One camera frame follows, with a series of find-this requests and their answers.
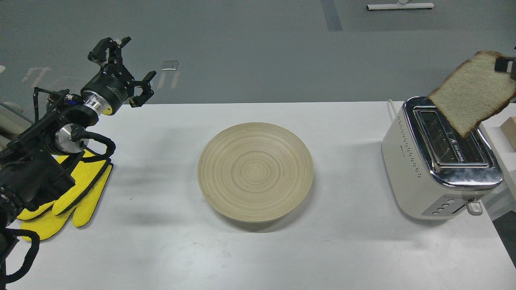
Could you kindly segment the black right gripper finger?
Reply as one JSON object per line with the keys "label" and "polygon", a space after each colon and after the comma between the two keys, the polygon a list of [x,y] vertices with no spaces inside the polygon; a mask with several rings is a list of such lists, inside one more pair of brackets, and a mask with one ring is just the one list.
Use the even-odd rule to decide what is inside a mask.
{"label": "black right gripper finger", "polygon": [[516,58],[499,57],[495,61],[494,71],[497,73],[508,73],[509,78],[516,80]]}

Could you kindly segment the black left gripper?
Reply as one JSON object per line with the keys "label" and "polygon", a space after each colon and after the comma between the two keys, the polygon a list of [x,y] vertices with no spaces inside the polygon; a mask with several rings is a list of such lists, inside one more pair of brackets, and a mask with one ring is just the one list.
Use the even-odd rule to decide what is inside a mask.
{"label": "black left gripper", "polygon": [[[88,60],[101,66],[101,70],[81,89],[85,106],[99,116],[115,114],[128,100],[131,107],[142,107],[154,95],[151,80],[156,71],[150,71],[140,81],[135,81],[129,70],[123,65],[121,49],[131,37],[125,37],[118,43],[112,38],[101,39],[88,54]],[[134,94],[134,88],[140,88],[141,94]]]}

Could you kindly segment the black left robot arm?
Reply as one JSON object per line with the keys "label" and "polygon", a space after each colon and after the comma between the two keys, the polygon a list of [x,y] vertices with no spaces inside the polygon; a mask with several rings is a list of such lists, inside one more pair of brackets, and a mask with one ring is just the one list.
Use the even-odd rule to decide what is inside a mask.
{"label": "black left robot arm", "polygon": [[100,71],[81,89],[33,91],[34,123],[10,141],[1,152],[1,288],[24,277],[40,248],[40,236],[32,230],[11,229],[23,210],[62,197],[75,185],[72,171],[80,162],[110,160],[115,143],[89,132],[99,116],[115,114],[127,101],[141,107],[154,95],[150,71],[136,80],[123,64],[121,42],[104,38],[88,54]]}

